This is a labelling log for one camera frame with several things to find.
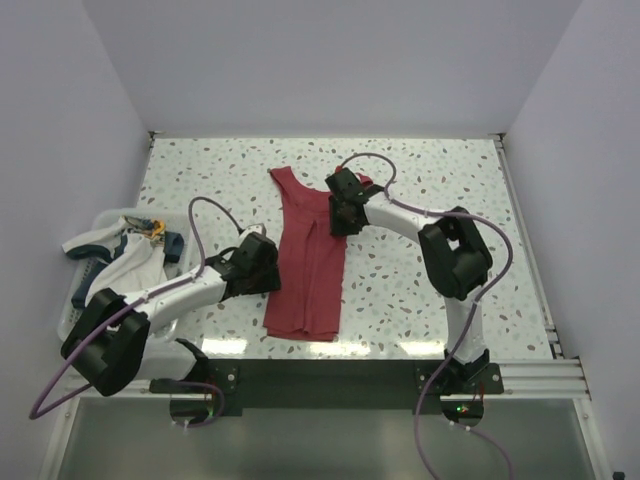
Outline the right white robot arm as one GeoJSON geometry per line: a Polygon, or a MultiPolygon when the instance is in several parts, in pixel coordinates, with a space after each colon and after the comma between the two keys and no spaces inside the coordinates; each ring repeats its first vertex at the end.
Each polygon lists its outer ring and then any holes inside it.
{"type": "Polygon", "coordinates": [[[334,236],[359,234],[366,226],[390,230],[421,248],[427,278],[444,298],[448,338],[448,386],[469,392],[481,380],[480,367],[489,363],[483,337],[480,302],[493,259],[469,213],[458,207],[430,215],[417,207],[402,207],[380,185],[366,186],[344,168],[326,178],[330,231],[334,236]]]}

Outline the red tank top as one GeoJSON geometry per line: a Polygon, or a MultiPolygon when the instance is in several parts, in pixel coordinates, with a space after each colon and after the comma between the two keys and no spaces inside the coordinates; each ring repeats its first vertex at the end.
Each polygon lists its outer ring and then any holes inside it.
{"type": "Polygon", "coordinates": [[[270,176],[283,212],[281,288],[269,294],[263,326],[275,338],[331,342],[340,329],[347,244],[330,232],[330,194],[304,186],[289,166],[270,176]]]}

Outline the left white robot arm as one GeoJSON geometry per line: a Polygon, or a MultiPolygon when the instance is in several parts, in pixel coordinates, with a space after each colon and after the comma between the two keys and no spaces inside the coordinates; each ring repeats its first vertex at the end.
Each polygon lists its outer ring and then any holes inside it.
{"type": "Polygon", "coordinates": [[[229,298],[269,293],[281,287],[277,246],[266,235],[246,231],[226,258],[151,290],[95,294],[64,340],[63,358],[101,395],[112,396],[134,380],[171,379],[185,392],[200,390],[207,368],[193,343],[156,333],[200,308],[229,298]]]}

